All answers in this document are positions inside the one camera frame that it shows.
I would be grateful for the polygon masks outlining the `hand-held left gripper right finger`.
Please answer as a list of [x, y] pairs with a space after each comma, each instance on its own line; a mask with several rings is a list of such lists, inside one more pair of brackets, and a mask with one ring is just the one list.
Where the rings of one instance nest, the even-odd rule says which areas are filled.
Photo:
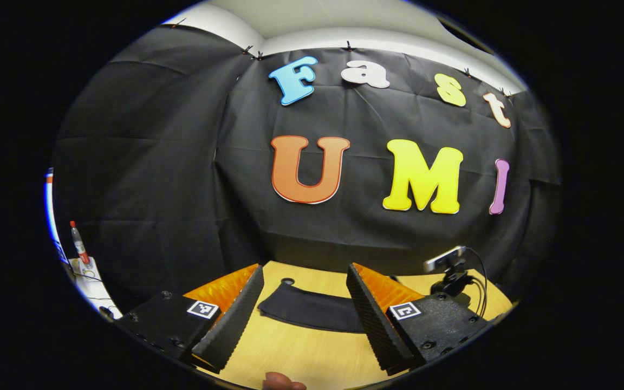
[[347, 289], [380, 368], [388, 375], [430, 365], [489, 325], [444, 292], [420, 294], [352, 263]]

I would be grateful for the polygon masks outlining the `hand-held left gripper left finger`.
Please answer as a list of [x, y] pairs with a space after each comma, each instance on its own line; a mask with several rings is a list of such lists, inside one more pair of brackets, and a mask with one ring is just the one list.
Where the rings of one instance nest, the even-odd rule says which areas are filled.
[[220, 373], [230, 360], [264, 285], [253, 264], [185, 294], [163, 291], [116, 325], [166, 357]]

